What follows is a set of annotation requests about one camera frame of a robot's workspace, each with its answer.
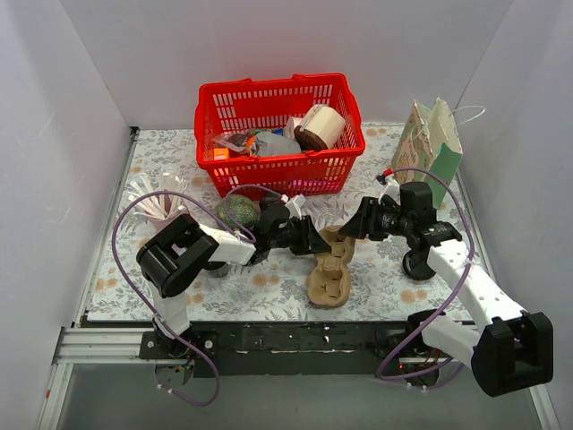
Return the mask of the brown cardboard cup carrier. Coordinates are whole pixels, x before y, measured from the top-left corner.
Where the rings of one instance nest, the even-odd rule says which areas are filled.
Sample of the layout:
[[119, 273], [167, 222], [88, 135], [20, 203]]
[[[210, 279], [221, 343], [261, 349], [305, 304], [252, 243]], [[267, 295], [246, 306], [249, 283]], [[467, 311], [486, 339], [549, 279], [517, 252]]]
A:
[[317, 265], [307, 280], [308, 297], [318, 307], [339, 308], [350, 297], [352, 282], [348, 265], [355, 253], [355, 240], [340, 235], [340, 229], [340, 225], [333, 225], [320, 231], [331, 251], [315, 255]]

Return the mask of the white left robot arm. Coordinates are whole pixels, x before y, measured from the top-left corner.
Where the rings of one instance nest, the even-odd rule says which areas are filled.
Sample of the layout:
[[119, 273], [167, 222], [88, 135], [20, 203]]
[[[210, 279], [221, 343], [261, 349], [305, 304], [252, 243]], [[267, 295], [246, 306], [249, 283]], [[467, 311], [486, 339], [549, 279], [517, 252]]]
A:
[[289, 198], [267, 192], [259, 202], [259, 218], [248, 227], [256, 238], [253, 244], [238, 232], [209, 228], [184, 213], [140, 249], [136, 262], [154, 286], [153, 327], [169, 357], [183, 357], [191, 346], [184, 296], [202, 271], [225, 275], [229, 266], [258, 264], [276, 248], [287, 248], [294, 255], [331, 250], [311, 218], [301, 214], [304, 201], [302, 195]]

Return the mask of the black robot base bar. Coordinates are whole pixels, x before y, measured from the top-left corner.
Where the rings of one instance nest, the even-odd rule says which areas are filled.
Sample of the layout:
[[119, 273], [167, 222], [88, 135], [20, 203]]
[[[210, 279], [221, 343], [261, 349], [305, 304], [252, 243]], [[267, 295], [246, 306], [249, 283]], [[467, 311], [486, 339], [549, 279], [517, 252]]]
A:
[[407, 322], [193, 322], [183, 338], [222, 376], [373, 376]]

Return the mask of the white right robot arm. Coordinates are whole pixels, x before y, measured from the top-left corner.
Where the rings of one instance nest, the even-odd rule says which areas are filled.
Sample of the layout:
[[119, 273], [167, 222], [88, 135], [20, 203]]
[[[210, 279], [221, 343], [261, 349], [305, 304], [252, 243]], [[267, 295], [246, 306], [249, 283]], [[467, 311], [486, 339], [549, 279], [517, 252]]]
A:
[[553, 377], [553, 326], [543, 313], [531, 314], [506, 295], [474, 263], [475, 244], [464, 240], [448, 222], [437, 219], [432, 190], [424, 182], [399, 187], [400, 200], [364, 197], [355, 215], [339, 230], [345, 237], [381, 241], [403, 237], [409, 247], [403, 270], [413, 280], [442, 277], [470, 313], [475, 327], [454, 322], [440, 306], [409, 316], [404, 339], [376, 371], [387, 381], [385, 367], [403, 348], [425, 356], [434, 348], [471, 369], [491, 397], [546, 384]]

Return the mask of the floral patterned table mat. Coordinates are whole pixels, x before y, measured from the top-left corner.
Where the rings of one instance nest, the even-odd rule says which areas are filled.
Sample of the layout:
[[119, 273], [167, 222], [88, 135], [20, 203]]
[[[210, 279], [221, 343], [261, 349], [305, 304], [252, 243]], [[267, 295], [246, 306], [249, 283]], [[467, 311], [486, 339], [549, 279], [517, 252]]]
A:
[[[402, 133], [401, 125], [365, 124], [366, 148], [358, 157], [340, 193], [310, 197], [304, 205], [316, 228], [345, 223], [365, 196], [380, 187], [375, 177], [389, 166]], [[206, 172], [195, 160], [196, 141], [190, 130], [142, 130], [133, 147], [128, 183], [146, 176], [156, 182], [162, 173], [180, 174], [193, 198], [190, 211], [210, 223], [208, 210], [220, 197]], [[130, 207], [131, 189], [125, 186], [117, 212], [124, 222], [116, 241], [107, 243], [92, 281], [85, 318], [89, 323], [145, 323], [151, 311], [145, 305], [150, 284], [135, 260], [137, 251], [155, 230], [139, 208]], [[319, 308], [307, 295], [307, 279], [316, 261], [274, 250], [266, 261], [252, 267], [233, 267], [215, 279], [201, 274], [185, 293], [194, 321], [403, 321], [410, 314], [446, 306], [448, 316], [466, 321], [469, 313], [452, 298], [440, 277], [412, 280], [402, 270], [406, 241], [392, 236], [381, 242], [367, 239], [355, 245], [349, 270], [352, 289], [339, 308]]]

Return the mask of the green netted melon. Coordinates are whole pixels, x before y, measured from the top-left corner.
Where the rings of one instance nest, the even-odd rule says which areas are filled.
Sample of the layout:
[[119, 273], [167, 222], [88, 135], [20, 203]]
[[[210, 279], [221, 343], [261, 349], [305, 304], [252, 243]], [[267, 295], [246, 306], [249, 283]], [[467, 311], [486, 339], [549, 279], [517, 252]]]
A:
[[238, 225], [230, 215], [246, 228], [252, 227], [260, 217], [257, 204], [248, 197], [236, 193], [221, 201], [216, 206], [215, 212], [231, 229], [238, 229]]

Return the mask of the green illustrated paper bag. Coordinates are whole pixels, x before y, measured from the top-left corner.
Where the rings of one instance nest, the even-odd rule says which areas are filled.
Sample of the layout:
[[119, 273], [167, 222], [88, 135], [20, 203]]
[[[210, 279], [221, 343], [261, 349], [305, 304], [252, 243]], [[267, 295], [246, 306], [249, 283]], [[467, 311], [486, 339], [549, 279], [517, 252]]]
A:
[[432, 107], [415, 101], [391, 160], [399, 184], [425, 182], [432, 190], [432, 205], [438, 210], [447, 190], [437, 182], [450, 184], [458, 171], [463, 150], [454, 111], [443, 99]]

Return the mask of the grey foil pouch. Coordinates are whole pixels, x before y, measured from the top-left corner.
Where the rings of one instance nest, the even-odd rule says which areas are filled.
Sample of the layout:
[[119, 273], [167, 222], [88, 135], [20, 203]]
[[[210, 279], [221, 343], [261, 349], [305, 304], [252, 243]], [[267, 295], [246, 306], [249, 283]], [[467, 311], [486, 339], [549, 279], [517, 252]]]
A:
[[272, 132], [259, 132], [247, 142], [251, 156], [275, 157], [301, 153], [301, 147], [295, 140]]

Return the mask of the orange snack box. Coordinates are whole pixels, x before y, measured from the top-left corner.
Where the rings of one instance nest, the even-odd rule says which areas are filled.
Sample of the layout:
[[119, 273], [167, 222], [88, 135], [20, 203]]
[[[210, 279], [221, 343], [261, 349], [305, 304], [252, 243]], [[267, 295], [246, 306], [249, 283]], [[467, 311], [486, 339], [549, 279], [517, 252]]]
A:
[[213, 159], [214, 160], [225, 160], [229, 159], [230, 153], [228, 148], [215, 148], [213, 150]]

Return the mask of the red plastic shopping basket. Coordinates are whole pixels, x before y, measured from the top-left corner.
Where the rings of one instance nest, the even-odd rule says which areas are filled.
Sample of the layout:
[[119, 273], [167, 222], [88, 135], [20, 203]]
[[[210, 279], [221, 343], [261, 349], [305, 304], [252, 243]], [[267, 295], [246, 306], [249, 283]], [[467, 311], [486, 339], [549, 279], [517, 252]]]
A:
[[[295, 129], [316, 105], [335, 110], [345, 127], [320, 151], [304, 150]], [[337, 194], [366, 143], [355, 96], [342, 73], [202, 85], [195, 110], [196, 161], [220, 196], [232, 189], [253, 200], [257, 185], [289, 196]]]

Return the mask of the pink cup of straws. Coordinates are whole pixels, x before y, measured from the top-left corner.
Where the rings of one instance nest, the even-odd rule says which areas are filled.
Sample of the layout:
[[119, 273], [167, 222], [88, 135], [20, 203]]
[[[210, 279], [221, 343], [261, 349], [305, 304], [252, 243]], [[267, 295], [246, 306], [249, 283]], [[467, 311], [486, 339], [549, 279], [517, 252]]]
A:
[[[146, 174], [141, 174], [138, 180], [131, 181], [129, 186], [131, 187], [128, 196], [130, 202], [142, 197], [144, 194], [156, 191]], [[187, 189], [187, 186], [188, 181], [173, 172], [162, 171], [158, 176], [159, 191], [171, 191], [182, 194]], [[137, 207], [143, 211], [144, 216], [157, 232], [168, 226], [178, 216], [189, 213], [184, 200], [173, 194], [153, 195], [138, 202]]]

